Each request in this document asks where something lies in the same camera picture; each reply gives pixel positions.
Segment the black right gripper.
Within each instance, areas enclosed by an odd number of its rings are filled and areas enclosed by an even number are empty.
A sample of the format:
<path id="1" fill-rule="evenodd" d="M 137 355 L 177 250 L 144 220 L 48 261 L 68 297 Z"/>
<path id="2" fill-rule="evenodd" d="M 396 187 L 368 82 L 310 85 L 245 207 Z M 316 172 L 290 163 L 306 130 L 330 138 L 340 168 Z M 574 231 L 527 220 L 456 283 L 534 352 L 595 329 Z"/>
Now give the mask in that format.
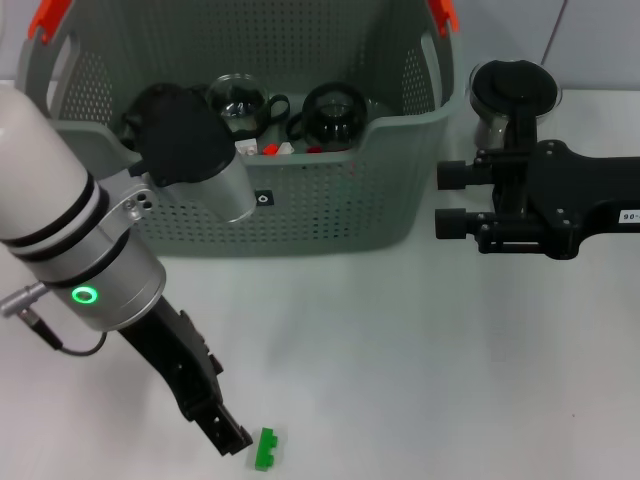
<path id="1" fill-rule="evenodd" d="M 467 186 L 524 188 L 534 212 L 436 209 L 439 240 L 472 236 L 482 254 L 542 254 L 570 260 L 595 235 L 639 232 L 639 159 L 592 158 L 559 140 L 531 150 L 478 150 L 474 159 L 439 162 L 441 191 Z"/>

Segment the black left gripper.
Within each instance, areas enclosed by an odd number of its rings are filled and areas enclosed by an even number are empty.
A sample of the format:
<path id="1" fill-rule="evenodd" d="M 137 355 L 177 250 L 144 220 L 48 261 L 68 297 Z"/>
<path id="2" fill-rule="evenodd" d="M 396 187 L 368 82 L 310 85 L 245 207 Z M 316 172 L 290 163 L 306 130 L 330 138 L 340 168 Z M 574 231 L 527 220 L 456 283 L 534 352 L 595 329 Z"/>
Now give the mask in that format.
<path id="1" fill-rule="evenodd" d="M 160 298 L 119 333 L 161 375 L 184 417 L 197 423 L 222 456 L 253 444 L 222 404 L 218 375 L 223 368 L 185 311 Z"/>

